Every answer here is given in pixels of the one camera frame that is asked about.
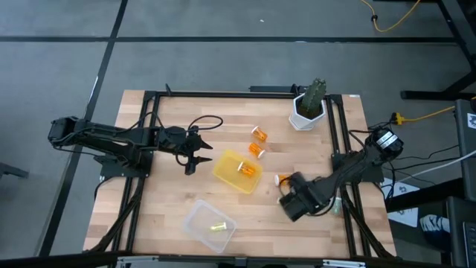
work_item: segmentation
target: succulent plant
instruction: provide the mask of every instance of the succulent plant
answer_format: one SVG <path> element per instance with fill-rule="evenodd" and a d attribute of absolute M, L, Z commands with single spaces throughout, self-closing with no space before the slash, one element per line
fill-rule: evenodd
<path fill-rule="evenodd" d="M 326 87 L 325 80 L 314 79 L 312 85 L 304 93 L 304 97 L 297 108 L 297 113 L 308 119 L 314 119 L 321 114 L 321 101 L 326 94 Z"/>

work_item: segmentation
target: white planter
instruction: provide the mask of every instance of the white planter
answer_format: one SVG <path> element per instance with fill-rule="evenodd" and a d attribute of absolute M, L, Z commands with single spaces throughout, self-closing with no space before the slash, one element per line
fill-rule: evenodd
<path fill-rule="evenodd" d="M 289 123 L 297 130 L 297 131 L 304 131 L 304 130 L 312 130 L 319 119 L 323 118 L 326 115 L 326 106 L 324 104 L 324 100 L 321 100 L 322 111 L 321 114 L 318 115 L 316 118 L 310 120 L 308 118 L 303 117 L 302 115 L 298 114 L 298 108 L 296 107 L 296 103 L 304 97 L 304 94 L 296 97 L 293 100 L 292 105 L 292 112 L 289 116 Z"/>

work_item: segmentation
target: desk leg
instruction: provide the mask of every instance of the desk leg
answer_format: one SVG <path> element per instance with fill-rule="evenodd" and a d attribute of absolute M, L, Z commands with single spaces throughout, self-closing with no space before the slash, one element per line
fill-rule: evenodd
<path fill-rule="evenodd" d="M 390 213 L 407 208 L 415 208 L 430 202 L 439 202 L 446 199 L 446 197 L 464 198 L 462 178 L 453 179 L 448 182 L 440 183 L 439 185 L 393 197 L 391 202 L 388 202 L 387 212 Z"/>

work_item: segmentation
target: wooden table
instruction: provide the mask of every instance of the wooden table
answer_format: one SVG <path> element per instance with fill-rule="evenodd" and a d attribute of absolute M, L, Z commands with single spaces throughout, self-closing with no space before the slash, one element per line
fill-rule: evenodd
<path fill-rule="evenodd" d="M 116 126 L 130 127 L 138 120 L 143 96 L 144 91 L 124 92 Z M 342 97 L 349 129 L 367 129 L 360 97 Z M 275 174 L 301 171 L 306 178 L 312 179 L 332 173 L 328 117 L 322 118 L 312 131 L 297 132 L 288 121 L 291 110 L 291 100 L 162 97 L 158 114 L 165 126 L 187 127 L 200 115 L 219 115 L 225 123 L 218 129 L 199 133 L 213 150 L 200 150 L 196 155 L 210 157 L 213 161 L 200 164 L 192 176 L 184 175 L 184 168 L 176 164 L 173 155 L 155 152 L 152 171 L 144 186 L 133 252 L 217 255 L 182 230 L 184 218 L 195 201 L 205 200 L 237 221 L 237 230 L 223 255 L 348 258 L 342 216 L 328 213 L 319 218 L 302 217 L 293 223 L 277 204 L 280 192 L 274 185 Z M 335 117 L 338 122 L 337 109 Z M 215 123 L 216 119 L 207 118 L 200 121 L 199 126 Z M 226 149 L 252 159 L 248 145 L 253 141 L 250 131 L 256 125 L 268 133 L 267 152 L 259 160 L 263 176 L 252 194 L 241 194 L 217 179 L 211 171 Z M 353 140 L 352 148 L 360 150 Z M 100 187 L 84 249 L 92 248 L 116 220 L 124 182 L 123 177 L 118 177 Z M 363 182 L 359 187 L 367 225 L 386 250 L 395 254 L 382 193 L 370 183 Z M 126 222 L 120 249 L 125 249 L 128 230 L 129 222 Z M 356 224 L 353 231 L 357 251 L 361 254 Z"/>

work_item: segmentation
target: white cable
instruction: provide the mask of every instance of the white cable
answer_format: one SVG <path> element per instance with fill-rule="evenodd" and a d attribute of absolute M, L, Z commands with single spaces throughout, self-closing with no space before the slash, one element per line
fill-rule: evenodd
<path fill-rule="evenodd" d="M 458 163 L 458 162 L 460 162 L 460 161 L 463 161 L 464 159 L 467 159 L 468 157 L 474 155 L 475 153 L 476 153 L 476 150 L 474 150 L 474 151 L 468 153 L 468 154 L 465 155 L 465 156 L 460 157 L 459 159 L 455 159 L 455 160 L 453 160 L 453 161 L 451 161 L 451 162 L 449 162 L 449 163 L 446 163 L 446 164 L 443 164 L 443 165 L 439 165 L 439 166 L 437 166 L 437 167 L 429 168 L 429 169 L 424 170 L 424 171 L 420 171 L 420 172 L 415 173 L 415 174 L 413 174 L 413 175 L 411 175 L 411 176 L 408 176 L 408 177 L 406 177 L 406 178 L 404 178 L 404 179 L 396 180 L 395 182 L 404 182 L 404 181 L 406 181 L 407 179 L 411 179 L 411 177 L 419 176 L 419 175 L 422 175 L 422 174 L 424 174 L 424 173 L 427 173 L 427 172 L 430 172 L 430 171 L 433 171 L 433 170 L 437 170 L 437 169 L 440 169 L 440 168 L 448 167 L 449 165 L 452 165 L 452 164 L 454 164 L 454 163 Z"/>

